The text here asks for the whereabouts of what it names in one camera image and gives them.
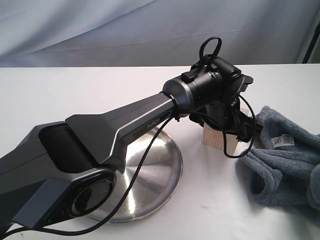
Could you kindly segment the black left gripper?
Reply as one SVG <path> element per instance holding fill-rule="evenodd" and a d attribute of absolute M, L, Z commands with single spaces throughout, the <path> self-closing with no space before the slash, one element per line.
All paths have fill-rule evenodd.
<path fill-rule="evenodd" d="M 240 110 L 240 98 L 232 104 L 224 104 L 218 100 L 207 104 L 189 115 L 192 122 L 203 127 L 205 124 L 216 131 L 236 136 L 236 139 L 248 143 L 253 135 L 262 131 L 262 125 Z"/>

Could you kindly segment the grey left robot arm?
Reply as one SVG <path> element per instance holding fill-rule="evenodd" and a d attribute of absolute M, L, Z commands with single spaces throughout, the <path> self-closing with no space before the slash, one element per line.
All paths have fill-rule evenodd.
<path fill-rule="evenodd" d="M 158 94 L 101 114 L 35 126 L 0 160 L 0 230 L 40 229 L 85 216 L 111 196 L 129 144 L 170 118 L 189 117 L 248 142 L 256 124 L 240 113 L 251 76 L 203 56 Z"/>

